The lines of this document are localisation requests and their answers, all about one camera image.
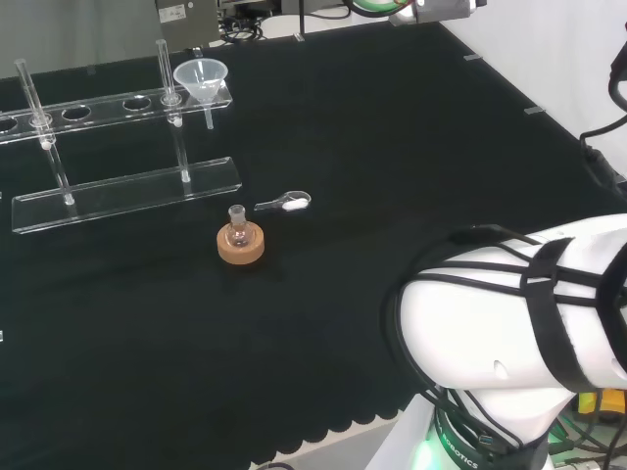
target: label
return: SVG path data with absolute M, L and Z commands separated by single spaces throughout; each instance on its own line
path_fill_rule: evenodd
M 175 5 L 159 10 L 159 20 L 161 23 L 175 22 L 176 20 L 184 20 L 186 18 L 185 5 Z

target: black strap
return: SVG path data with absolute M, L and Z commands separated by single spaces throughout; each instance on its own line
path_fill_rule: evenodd
M 597 289 L 597 313 L 616 360 L 627 370 L 627 326 L 619 308 L 620 292 L 627 278 L 627 245 L 611 261 Z
M 536 343 L 547 368 L 564 388 L 582 393 L 595 387 L 579 366 L 554 293 L 557 262 L 571 241 L 562 238 L 543 245 L 520 276 L 520 290 L 527 301 Z

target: cable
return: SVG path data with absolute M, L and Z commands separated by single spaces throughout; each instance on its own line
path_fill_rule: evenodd
M 234 24 L 237 24 L 237 30 L 233 28 Z M 240 20 L 235 17 L 224 17 L 221 25 L 224 29 L 221 39 L 229 44 L 240 44 L 265 38 L 261 25 L 257 20 Z M 240 33 L 248 34 L 248 36 L 239 37 Z
M 601 412 L 601 402 L 603 401 L 603 391 L 597 391 L 597 399 L 595 400 L 595 410 L 592 413 L 592 418 L 590 419 L 590 423 L 588 423 L 588 427 L 586 431 L 581 433 L 579 439 L 574 442 L 575 447 L 579 447 L 584 444 L 586 441 L 589 441 L 589 437 L 591 437 L 592 432 L 595 430 L 597 423 L 599 422 L 599 413 Z
M 478 399 L 475 398 L 475 396 L 469 392 L 468 390 L 466 390 L 466 394 L 468 395 L 468 397 L 470 398 L 470 400 L 474 403 L 474 405 L 477 407 L 477 409 L 479 409 L 479 411 L 481 412 L 481 414 L 483 414 L 485 416 L 485 418 L 490 421 L 490 424 L 492 424 L 495 428 L 497 428 L 499 431 L 501 431 L 502 433 L 510 436 L 512 439 L 514 439 L 516 441 L 516 443 L 518 444 L 518 448 L 522 448 L 524 446 L 524 444 L 522 443 L 522 441 L 520 440 L 520 438 L 518 438 L 514 433 L 512 433 L 511 431 L 508 431 L 506 428 L 504 428 L 503 426 L 501 426 L 498 422 L 496 422 L 492 416 L 490 416 L 488 414 L 488 412 L 485 410 L 485 408 L 483 406 L 481 406 L 481 403 L 479 402 Z
M 592 444 L 597 446 L 599 448 L 599 450 L 607 451 L 607 445 L 606 444 L 604 444 L 601 441 L 597 440 L 594 436 L 588 435 L 588 433 L 586 433 L 586 431 L 581 429 L 579 426 L 577 426 L 575 423 L 573 423 L 571 420 L 569 420 L 566 416 L 560 416 L 560 418 L 563 419 L 568 426 L 570 426 L 572 429 L 574 429 L 577 432 L 577 434 L 579 434 L 579 436 L 586 436 L 586 441 L 590 441 Z
M 329 7 L 329 8 L 337 8 L 337 7 L 345 7 L 346 5 L 334 5 L 333 7 Z M 342 15 L 341 17 L 326 17 L 324 15 L 318 15 L 316 13 L 305 13 L 305 16 L 307 17 L 314 17 L 314 18 L 320 18 L 321 20 L 345 20 L 346 18 L 350 18 L 351 17 L 351 9 L 349 8 L 348 11 L 346 12 L 345 15 Z
M 625 427 L 627 427 L 627 391 L 623 392 L 623 398 L 625 401 L 625 413 L 623 413 L 623 417 L 620 420 L 620 426 L 618 427 L 616 434 L 614 434 L 614 438 L 611 440 L 611 443 L 609 443 L 609 448 L 607 449 L 607 454 L 605 455 L 605 461 L 603 462 L 603 470 L 609 470 L 609 462 L 614 454 L 618 440 L 625 431 Z
M 607 134 L 608 132 L 611 132 L 612 130 L 616 130 L 618 127 L 621 127 L 621 126 L 623 126 L 625 124 L 627 124 L 627 115 L 623 116 L 618 121 L 613 122 L 612 124 L 607 125 L 605 127 L 602 127 L 600 129 L 589 130 L 588 132 L 584 132 L 579 137 L 579 143 L 581 144 L 581 150 L 584 151 L 584 152 L 586 151 L 586 139 L 589 139 L 590 137 L 597 137 L 599 135 Z

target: rack hole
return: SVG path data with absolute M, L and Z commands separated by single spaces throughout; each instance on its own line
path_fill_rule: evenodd
M 122 104 L 126 110 L 129 111 L 141 111 L 145 110 L 150 106 L 150 98 L 146 98 L 145 96 L 135 96 L 130 100 L 124 101 Z
M 13 130 L 18 125 L 18 122 L 12 117 L 0 119 L 0 134 Z
M 75 108 L 69 108 L 61 113 L 65 120 L 81 120 L 91 115 L 91 110 L 86 106 L 76 106 Z

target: green light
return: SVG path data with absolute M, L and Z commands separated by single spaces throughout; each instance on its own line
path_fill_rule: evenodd
M 432 463 L 433 451 L 431 450 L 431 443 L 424 441 L 415 451 L 411 470 L 429 470 L 432 468 Z

